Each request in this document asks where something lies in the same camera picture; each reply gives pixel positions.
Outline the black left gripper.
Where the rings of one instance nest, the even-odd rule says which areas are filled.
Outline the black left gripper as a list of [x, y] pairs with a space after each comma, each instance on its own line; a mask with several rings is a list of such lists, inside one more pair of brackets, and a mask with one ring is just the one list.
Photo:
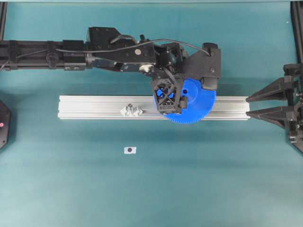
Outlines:
[[[184, 48], [178, 43], [153, 44], [156, 63], [151, 71], [153, 97], [160, 114], [181, 114], [187, 109], [188, 98], [182, 95], [185, 78], [182, 62], [188, 56]], [[165, 72], [167, 69], [174, 77], [170, 79]], [[201, 87], [204, 90], [216, 91], [218, 78], [202, 77]]]

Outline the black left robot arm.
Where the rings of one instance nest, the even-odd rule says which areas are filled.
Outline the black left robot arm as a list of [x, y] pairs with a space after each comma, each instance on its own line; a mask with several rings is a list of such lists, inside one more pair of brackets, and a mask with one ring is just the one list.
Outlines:
[[185, 47], [187, 43], [181, 41], [150, 40], [144, 35], [137, 40], [113, 27], [90, 27], [86, 41], [1, 41], [0, 68], [139, 72], [152, 79], [157, 110], [180, 114], [190, 103], [188, 85], [211, 103], [222, 74], [216, 44], [204, 43], [193, 54], [187, 54]]

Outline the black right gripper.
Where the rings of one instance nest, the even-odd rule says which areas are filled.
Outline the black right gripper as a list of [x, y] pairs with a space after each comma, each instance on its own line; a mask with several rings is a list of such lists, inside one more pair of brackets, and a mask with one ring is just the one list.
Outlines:
[[278, 106], [246, 112], [250, 118], [263, 120], [288, 129], [290, 143], [303, 150], [303, 64], [284, 66], [284, 78], [279, 78], [246, 98], [246, 102], [286, 100], [287, 106]]

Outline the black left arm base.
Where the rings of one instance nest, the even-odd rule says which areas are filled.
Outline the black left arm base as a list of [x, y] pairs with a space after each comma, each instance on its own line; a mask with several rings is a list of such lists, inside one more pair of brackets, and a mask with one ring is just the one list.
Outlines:
[[11, 110], [0, 101], [0, 149], [4, 148], [9, 140]]

